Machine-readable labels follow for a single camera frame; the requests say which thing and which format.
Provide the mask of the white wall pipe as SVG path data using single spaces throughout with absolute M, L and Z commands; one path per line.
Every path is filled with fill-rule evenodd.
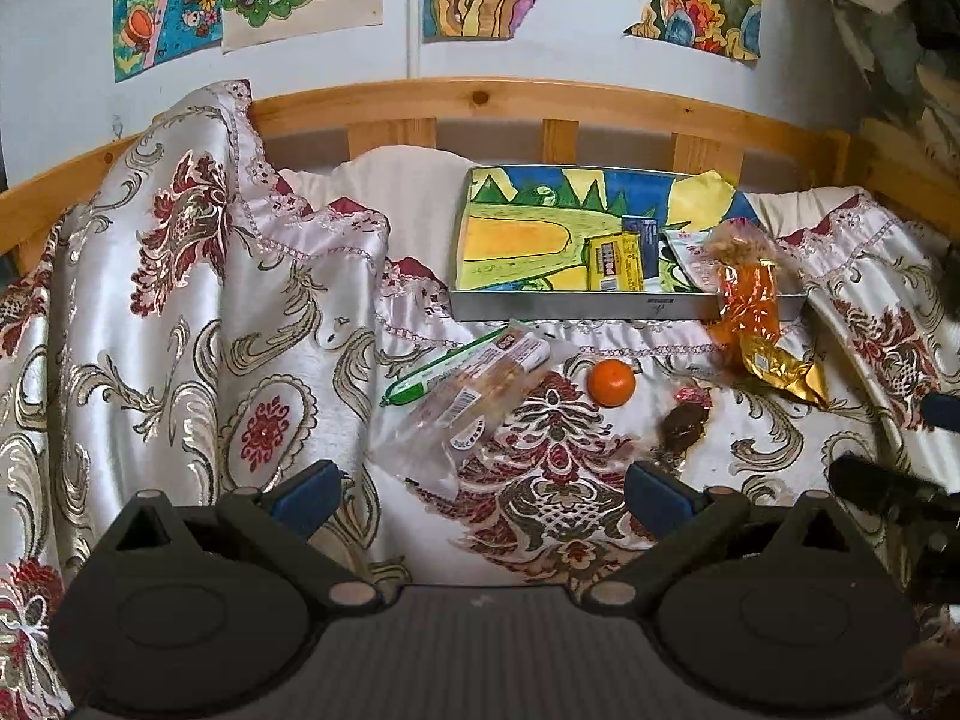
M 423 34 L 423 0 L 407 0 L 405 5 L 405 75 L 409 80 L 420 76 L 421 34 Z

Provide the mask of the grey tray with colourful drawing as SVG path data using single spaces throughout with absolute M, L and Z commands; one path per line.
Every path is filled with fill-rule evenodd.
M 715 320 L 716 247 L 776 259 L 745 193 L 619 167 L 474 167 L 452 265 L 459 320 Z

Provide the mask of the brown wrapped candy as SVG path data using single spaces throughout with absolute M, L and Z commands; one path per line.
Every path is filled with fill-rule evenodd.
M 706 423 L 713 410 L 713 397 L 708 388 L 684 385 L 674 395 L 674 406 L 658 427 L 658 448 L 654 461 L 667 473 L 679 476 L 686 452 L 698 444 L 706 433 Z

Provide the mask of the orange gold snack packet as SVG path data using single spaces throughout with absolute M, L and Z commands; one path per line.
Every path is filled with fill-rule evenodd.
M 828 408 L 825 377 L 814 361 L 782 348 L 775 266 L 769 260 L 718 263 L 722 346 L 754 376 L 782 394 Z

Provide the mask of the green white pen-like tube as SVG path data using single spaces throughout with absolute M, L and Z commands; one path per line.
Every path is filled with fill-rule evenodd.
M 466 366 L 473 356 L 487 349 L 506 332 L 506 327 L 496 328 L 470 343 L 451 349 L 439 358 L 433 359 L 415 371 L 405 374 L 386 388 L 382 394 L 381 406 L 407 406 L 421 400 L 441 380 Z

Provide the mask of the green white snack packet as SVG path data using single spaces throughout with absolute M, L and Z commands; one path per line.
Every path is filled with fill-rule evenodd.
M 716 294 L 721 264 L 706 249 L 711 231 L 665 231 L 664 239 L 686 281 L 702 293 Z

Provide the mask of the red-haired girl wall drawing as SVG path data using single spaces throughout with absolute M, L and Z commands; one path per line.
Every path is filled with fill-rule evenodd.
M 221 41 L 220 0 L 112 0 L 114 80 Z

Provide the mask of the yellow snack bar wrapper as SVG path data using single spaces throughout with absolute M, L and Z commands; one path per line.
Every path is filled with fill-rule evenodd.
M 587 289 L 597 293 L 641 293 L 643 273 L 636 238 L 626 232 L 586 241 Z

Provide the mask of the floral satin sofa cover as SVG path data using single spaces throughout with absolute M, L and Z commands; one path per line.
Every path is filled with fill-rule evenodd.
M 944 241 L 866 190 L 757 193 L 760 223 L 799 265 L 812 314 L 788 328 L 822 362 L 827 410 L 721 371 L 695 322 L 555 325 L 574 346 L 466 463 L 443 500 L 374 468 L 379 399 L 475 328 L 426 266 L 387 254 L 389 222 L 352 200 L 319 210 L 280 176 L 350 156 L 342 130 L 263 138 L 244 82 L 190 93 L 140 137 L 21 188 L 2 234 L 43 247 L 2 296 L 2 712 L 70 710 L 49 624 L 94 544 L 140 489 L 212 504 L 316 461 L 342 499 L 316 546 L 386 592 L 409 582 L 583 590 L 652 546 L 625 465 L 684 385 L 708 388 L 688 484 L 789 504 L 846 450 L 958 483 L 958 439 L 919 403 L 958 387 L 958 323 L 935 289 Z M 620 408 L 590 368 L 626 362 Z

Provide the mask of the clear rice cake snack packet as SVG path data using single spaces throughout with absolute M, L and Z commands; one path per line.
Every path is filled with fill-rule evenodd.
M 763 229 L 747 218 L 723 221 L 703 243 L 709 257 L 724 265 L 775 265 L 778 249 Z

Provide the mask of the cream cushion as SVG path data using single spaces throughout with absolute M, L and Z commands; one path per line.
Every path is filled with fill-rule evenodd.
M 467 177 L 474 167 L 473 161 L 442 149 L 392 145 L 324 174 L 282 169 L 280 176 L 314 210 L 345 197 L 379 211 L 391 228 L 389 259 L 410 257 L 449 286 Z

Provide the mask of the small orange tangerine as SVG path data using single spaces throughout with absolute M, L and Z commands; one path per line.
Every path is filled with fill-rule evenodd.
M 633 397 L 636 374 L 626 362 L 604 359 L 590 368 L 586 379 L 587 393 L 602 408 L 620 408 Z

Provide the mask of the wooden sofa frame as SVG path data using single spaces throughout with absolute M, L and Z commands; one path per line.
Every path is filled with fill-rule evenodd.
M 249 98 L 247 115 L 267 140 L 342 130 L 348 153 L 387 145 L 433 148 L 438 125 L 532 122 L 547 164 L 573 163 L 586 128 L 665 135 L 670 169 L 740 179 L 750 153 L 791 161 L 804 184 L 857 184 L 908 220 L 958 236 L 958 182 L 878 125 L 856 135 L 809 130 L 700 99 L 624 86 L 526 78 L 413 78 Z

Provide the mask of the clear biscuit sleeve packet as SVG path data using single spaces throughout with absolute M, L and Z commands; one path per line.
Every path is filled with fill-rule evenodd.
M 421 400 L 384 406 L 371 458 L 383 472 L 441 499 L 459 494 L 460 466 L 527 395 L 574 355 L 573 344 L 521 322 Z

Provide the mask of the dark blue snack box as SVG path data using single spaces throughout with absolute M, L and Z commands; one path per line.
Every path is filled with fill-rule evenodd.
M 659 225 L 652 216 L 622 218 L 622 231 L 636 238 L 646 288 L 659 289 Z

